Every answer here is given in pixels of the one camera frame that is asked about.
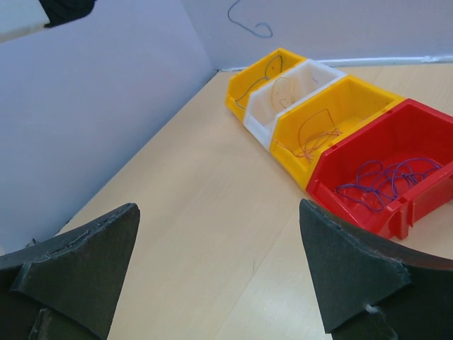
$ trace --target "white strip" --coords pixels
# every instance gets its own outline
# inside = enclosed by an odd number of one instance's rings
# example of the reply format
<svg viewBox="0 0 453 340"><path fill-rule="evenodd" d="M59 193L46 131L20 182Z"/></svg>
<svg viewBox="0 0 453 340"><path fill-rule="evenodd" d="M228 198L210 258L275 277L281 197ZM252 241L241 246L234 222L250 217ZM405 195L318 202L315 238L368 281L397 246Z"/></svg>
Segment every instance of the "white strip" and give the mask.
<svg viewBox="0 0 453 340"><path fill-rule="evenodd" d="M43 30L49 22L39 0L0 0L0 43Z"/></svg>
<svg viewBox="0 0 453 340"><path fill-rule="evenodd" d="M453 62L453 55L438 55L426 57L383 57L383 58L353 58L353 59L328 59L318 60L327 66L342 67L342 66L384 66L384 65L412 65L412 64L434 64ZM220 72L238 72L243 71L247 67L231 67L229 69L221 69Z"/></svg>

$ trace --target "yellow plastic container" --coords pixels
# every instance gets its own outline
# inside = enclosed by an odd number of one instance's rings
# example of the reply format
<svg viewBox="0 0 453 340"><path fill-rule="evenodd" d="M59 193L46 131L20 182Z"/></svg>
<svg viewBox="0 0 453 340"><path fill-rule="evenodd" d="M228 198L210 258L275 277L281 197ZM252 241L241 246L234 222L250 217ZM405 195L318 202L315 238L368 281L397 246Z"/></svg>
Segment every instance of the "yellow plastic container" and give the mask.
<svg viewBox="0 0 453 340"><path fill-rule="evenodd" d="M231 78L226 93L226 106L242 122L250 94L304 60L306 60L305 57L283 48L270 53Z"/></svg>
<svg viewBox="0 0 453 340"><path fill-rule="evenodd" d="M404 99L347 75L282 115L269 151L305 191L324 151Z"/></svg>

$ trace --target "white plastic container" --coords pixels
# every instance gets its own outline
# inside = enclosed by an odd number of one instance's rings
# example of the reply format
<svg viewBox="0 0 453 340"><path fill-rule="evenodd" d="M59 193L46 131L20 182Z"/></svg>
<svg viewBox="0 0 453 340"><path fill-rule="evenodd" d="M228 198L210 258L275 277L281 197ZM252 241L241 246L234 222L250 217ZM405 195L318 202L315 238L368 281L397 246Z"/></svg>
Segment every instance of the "white plastic container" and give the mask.
<svg viewBox="0 0 453 340"><path fill-rule="evenodd" d="M345 75L344 72L308 59L254 91L250 95L243 124L269 150L281 115Z"/></svg>

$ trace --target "light wood surface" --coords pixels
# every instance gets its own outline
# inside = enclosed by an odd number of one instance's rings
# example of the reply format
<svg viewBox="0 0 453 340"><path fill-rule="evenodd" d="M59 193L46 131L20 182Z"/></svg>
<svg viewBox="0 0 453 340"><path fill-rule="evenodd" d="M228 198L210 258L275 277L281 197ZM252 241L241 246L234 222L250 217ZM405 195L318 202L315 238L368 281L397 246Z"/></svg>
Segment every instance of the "light wood surface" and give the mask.
<svg viewBox="0 0 453 340"><path fill-rule="evenodd" d="M344 69L453 114L453 65ZM224 106L220 73L62 230L141 210L110 340L331 339L299 231L306 197ZM452 202L402 243L453 259Z"/></svg>

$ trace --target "white wall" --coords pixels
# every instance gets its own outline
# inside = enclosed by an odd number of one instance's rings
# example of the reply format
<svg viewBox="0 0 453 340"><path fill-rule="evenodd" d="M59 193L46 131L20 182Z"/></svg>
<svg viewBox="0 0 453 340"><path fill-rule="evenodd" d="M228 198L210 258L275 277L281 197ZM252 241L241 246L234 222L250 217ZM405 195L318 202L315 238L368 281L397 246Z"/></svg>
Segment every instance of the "white wall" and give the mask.
<svg viewBox="0 0 453 340"><path fill-rule="evenodd" d="M213 74L180 0L1 44L0 245L51 237Z"/></svg>
<svg viewBox="0 0 453 340"><path fill-rule="evenodd" d="M277 47L316 60L453 55L451 0L241 0L231 17L249 28L268 23L269 39L229 21L234 0L182 1L219 69L248 66Z"/></svg>

